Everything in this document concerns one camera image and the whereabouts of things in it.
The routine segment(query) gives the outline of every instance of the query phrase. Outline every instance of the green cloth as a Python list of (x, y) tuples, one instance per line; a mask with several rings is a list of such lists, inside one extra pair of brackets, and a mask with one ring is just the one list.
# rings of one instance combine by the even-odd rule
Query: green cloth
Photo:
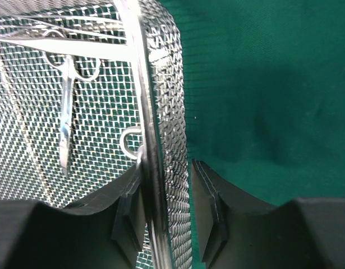
[[(345, 0), (160, 2), (181, 31), (189, 158), (275, 205), (345, 196)], [(194, 223), (192, 242), (203, 268)]]

